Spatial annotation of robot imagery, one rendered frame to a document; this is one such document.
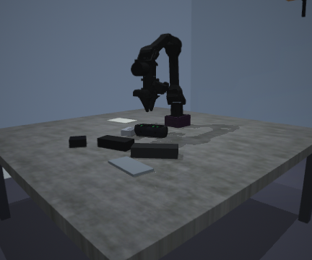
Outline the dark grey controller unit with green rocker switches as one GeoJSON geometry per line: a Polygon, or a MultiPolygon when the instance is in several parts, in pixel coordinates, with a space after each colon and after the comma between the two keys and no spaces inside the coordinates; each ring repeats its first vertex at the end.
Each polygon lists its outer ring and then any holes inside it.
{"type": "Polygon", "coordinates": [[[135,134],[143,137],[164,138],[168,135],[168,127],[166,125],[156,124],[136,124],[134,127],[135,134]]]}

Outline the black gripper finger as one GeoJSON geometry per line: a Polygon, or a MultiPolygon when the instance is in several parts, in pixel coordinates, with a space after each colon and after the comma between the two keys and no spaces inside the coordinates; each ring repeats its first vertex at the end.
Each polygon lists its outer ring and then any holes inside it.
{"type": "Polygon", "coordinates": [[[150,100],[152,99],[152,97],[138,97],[141,102],[142,105],[144,106],[144,109],[146,110],[146,112],[149,112],[150,109],[150,100]]]}
{"type": "Polygon", "coordinates": [[[150,111],[153,110],[154,105],[155,105],[155,101],[156,101],[156,99],[157,99],[159,96],[160,96],[160,95],[156,95],[156,96],[150,95],[150,97],[152,97],[152,99],[151,99],[150,102],[149,102],[149,110],[150,110],[150,111]]]}

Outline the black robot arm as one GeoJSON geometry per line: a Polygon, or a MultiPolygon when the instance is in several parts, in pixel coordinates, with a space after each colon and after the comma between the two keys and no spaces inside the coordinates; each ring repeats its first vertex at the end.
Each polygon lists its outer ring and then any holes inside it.
{"type": "Polygon", "coordinates": [[[131,66],[131,73],[134,76],[156,76],[157,57],[159,51],[165,48],[165,52],[169,57],[170,70],[170,86],[168,82],[159,82],[157,80],[151,82],[151,89],[155,88],[159,92],[167,92],[166,98],[168,105],[171,105],[169,116],[185,116],[183,114],[183,105],[186,104],[186,99],[183,95],[183,90],[179,85],[179,69],[178,57],[181,53],[182,41],[171,34],[162,34],[152,44],[146,45],[140,49],[137,59],[131,66]],[[173,103],[177,102],[177,103],[173,103]]]}

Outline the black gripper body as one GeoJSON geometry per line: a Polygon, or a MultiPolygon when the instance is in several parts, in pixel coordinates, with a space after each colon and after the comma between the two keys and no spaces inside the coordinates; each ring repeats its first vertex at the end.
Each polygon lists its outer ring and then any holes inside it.
{"type": "Polygon", "coordinates": [[[156,76],[143,76],[143,78],[141,78],[141,81],[143,81],[143,88],[141,88],[140,90],[134,90],[133,96],[150,97],[150,95],[154,95],[154,96],[156,96],[157,94],[163,95],[164,92],[159,92],[155,88],[151,89],[150,85],[151,85],[151,82],[154,80],[155,81],[157,80],[156,76]],[[153,77],[154,77],[154,79],[153,79],[153,77]]]}

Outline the white flat panel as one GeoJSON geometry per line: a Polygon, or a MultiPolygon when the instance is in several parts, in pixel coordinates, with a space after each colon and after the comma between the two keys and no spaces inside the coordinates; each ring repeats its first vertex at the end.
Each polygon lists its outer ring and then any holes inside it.
{"type": "Polygon", "coordinates": [[[128,123],[131,123],[131,122],[135,122],[137,120],[126,119],[126,118],[115,118],[115,119],[111,119],[111,120],[107,120],[107,121],[116,122],[116,123],[122,123],[122,124],[128,124],[128,123]]]}

